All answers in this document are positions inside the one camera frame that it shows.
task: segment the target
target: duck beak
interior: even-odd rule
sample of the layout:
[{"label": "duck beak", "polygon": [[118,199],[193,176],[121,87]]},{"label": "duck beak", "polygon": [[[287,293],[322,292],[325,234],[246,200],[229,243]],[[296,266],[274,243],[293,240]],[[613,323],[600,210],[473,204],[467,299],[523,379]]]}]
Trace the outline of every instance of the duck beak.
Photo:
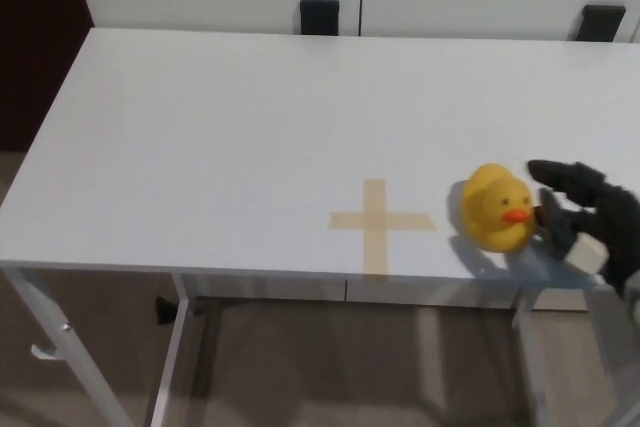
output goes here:
[{"label": "duck beak", "polygon": [[531,214],[523,209],[511,209],[509,212],[502,216],[502,220],[517,224],[519,222],[525,222],[529,220]]}]

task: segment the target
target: yellow rubber duck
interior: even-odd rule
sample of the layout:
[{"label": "yellow rubber duck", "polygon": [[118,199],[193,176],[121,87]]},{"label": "yellow rubber duck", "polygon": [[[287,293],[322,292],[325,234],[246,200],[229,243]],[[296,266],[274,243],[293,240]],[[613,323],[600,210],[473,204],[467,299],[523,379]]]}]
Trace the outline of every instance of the yellow rubber duck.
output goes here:
[{"label": "yellow rubber duck", "polygon": [[484,250],[523,249],[535,231],[527,185],[499,164],[485,164],[465,183],[462,220],[467,233]]}]

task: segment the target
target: table top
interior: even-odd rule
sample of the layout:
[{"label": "table top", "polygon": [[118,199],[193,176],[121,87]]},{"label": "table top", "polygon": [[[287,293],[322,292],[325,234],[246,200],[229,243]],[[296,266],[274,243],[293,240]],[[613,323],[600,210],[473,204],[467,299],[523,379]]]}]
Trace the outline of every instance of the table top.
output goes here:
[{"label": "table top", "polygon": [[[639,78],[630,44],[94,29],[0,209],[0,266],[587,285],[475,249],[457,196],[531,158],[640,191]],[[399,213],[382,236],[365,186]]]}]

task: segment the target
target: tiled floor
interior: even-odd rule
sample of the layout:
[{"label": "tiled floor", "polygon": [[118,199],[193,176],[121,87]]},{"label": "tiled floor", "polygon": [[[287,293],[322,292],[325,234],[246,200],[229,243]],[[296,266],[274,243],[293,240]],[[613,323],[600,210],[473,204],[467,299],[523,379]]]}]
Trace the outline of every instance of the tiled floor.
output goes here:
[{"label": "tiled floor", "polygon": [[[0,185],[20,160],[0,154]],[[153,299],[173,296],[170,279],[46,278],[143,425],[170,335]],[[46,339],[2,276],[0,312],[0,426],[104,425],[65,364],[30,355]],[[556,425],[598,425],[613,404],[587,316],[538,313],[535,325]],[[520,372],[508,312],[249,302],[225,309],[212,391],[189,427],[528,425]]]}]

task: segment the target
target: beige tape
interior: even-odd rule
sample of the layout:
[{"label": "beige tape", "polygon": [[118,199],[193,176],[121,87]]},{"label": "beige tape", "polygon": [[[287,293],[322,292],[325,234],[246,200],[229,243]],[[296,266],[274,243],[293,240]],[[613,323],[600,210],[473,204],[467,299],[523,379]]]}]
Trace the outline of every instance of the beige tape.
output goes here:
[{"label": "beige tape", "polygon": [[364,232],[364,266],[367,275],[388,276],[388,236],[390,230],[436,230],[426,213],[387,212],[387,185],[384,179],[364,181],[362,212],[333,212],[330,229]]}]

